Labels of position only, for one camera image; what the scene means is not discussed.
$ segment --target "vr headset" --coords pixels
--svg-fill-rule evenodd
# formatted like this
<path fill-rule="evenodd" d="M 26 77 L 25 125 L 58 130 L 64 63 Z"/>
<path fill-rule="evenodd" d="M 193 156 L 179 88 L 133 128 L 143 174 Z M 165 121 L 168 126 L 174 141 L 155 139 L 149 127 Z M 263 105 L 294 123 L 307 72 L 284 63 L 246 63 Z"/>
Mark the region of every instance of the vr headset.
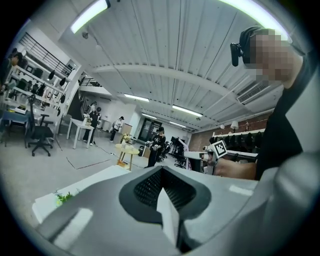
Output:
<path fill-rule="evenodd" d="M 256 34 L 256 31 L 261 30 L 261 26 L 251 26 L 241 32 L 238 43 L 231 43 L 231 60 L 232 65 L 239 65 L 239 58 L 242 57 L 244 64 L 250 63 L 250 38 Z"/>
<path fill-rule="evenodd" d="M 243 52 L 241 51 L 242 47 L 240 43 L 231 43 L 230 49 L 231 49 L 231 61 L 232 65 L 234 67 L 237 67 L 239 65 L 239 58 L 242 57 L 244 64 L 250 63 L 250 51 L 249 46 L 246 47 L 247 49 Z"/>

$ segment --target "white corrugated ceiling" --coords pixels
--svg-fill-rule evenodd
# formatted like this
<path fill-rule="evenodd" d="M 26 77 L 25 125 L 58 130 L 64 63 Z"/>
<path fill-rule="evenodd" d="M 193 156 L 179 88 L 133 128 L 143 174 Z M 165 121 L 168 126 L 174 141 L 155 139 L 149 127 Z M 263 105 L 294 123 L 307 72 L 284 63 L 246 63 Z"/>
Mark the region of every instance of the white corrugated ceiling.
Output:
<path fill-rule="evenodd" d="M 92 2 L 69 1 L 78 13 Z M 255 105 L 259 111 L 275 106 L 275 100 L 269 100 L 258 107 L 262 106 L 259 98 L 270 90 L 250 107 L 235 100 L 253 82 L 242 64 L 231 65 L 230 43 L 238 42 L 242 30 L 257 24 L 246 14 L 218 0 L 110 2 L 111 8 L 93 18 L 89 26 L 76 34 L 67 29 L 61 40 L 87 61 L 92 76 L 113 96 L 148 98 L 150 103 L 137 102 L 142 112 L 183 124 L 190 131 L 257 113 Z M 83 31 L 89 32 L 87 40 Z M 96 50 L 97 43 L 102 51 Z M 274 91 L 277 99 L 280 94 L 281 90 Z M 172 105 L 204 116 L 196 120 Z"/>

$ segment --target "human hand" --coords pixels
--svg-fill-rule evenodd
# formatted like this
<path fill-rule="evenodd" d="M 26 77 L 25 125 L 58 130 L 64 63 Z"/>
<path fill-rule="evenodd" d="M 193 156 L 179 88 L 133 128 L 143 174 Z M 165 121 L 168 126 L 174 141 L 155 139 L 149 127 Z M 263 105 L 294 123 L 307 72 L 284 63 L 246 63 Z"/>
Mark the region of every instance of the human hand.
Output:
<path fill-rule="evenodd" d="M 224 158 L 219 158 L 215 165 L 214 175 L 235 179 L 254 180 L 256 175 L 256 164 L 237 163 Z"/>

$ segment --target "glass door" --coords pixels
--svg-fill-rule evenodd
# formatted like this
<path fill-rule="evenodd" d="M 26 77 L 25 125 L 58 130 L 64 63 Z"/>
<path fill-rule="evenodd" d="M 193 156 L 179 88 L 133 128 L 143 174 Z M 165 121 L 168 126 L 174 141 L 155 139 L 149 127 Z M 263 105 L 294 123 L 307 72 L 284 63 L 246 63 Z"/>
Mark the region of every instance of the glass door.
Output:
<path fill-rule="evenodd" d="M 161 125 L 161 122 L 145 118 L 138 139 L 144 142 L 151 141 L 151 139 L 157 134 L 157 130 Z"/>

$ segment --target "ceiling beam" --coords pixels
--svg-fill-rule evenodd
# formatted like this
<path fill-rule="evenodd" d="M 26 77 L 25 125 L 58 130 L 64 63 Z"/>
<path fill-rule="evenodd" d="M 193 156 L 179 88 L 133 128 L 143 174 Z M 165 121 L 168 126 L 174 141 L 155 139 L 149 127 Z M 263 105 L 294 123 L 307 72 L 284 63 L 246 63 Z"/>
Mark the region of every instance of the ceiling beam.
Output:
<path fill-rule="evenodd" d="M 188 83 L 198 85 L 204 89 L 216 92 L 221 96 L 226 96 L 232 102 L 238 102 L 236 99 L 236 94 L 220 86 L 219 84 L 212 82 L 208 79 L 204 79 L 200 76 L 196 76 L 187 72 L 165 68 L 160 66 L 150 66 L 150 65 L 113 65 L 113 66 L 101 66 L 92 69 L 92 73 L 102 73 L 102 72 L 138 72 L 151 75 L 158 75 L 169 77 L 173 79 L 179 79 L 181 81 L 186 81 Z"/>

